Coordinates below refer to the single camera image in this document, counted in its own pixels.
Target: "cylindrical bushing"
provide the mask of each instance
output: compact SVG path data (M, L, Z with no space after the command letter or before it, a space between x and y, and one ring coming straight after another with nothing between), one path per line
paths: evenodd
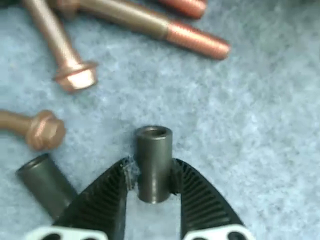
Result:
M77 196L76 190L49 154L29 161L19 168L16 174L54 220Z
M170 196L173 133L164 126L145 126L136 132L135 159L140 169L138 197L156 204Z

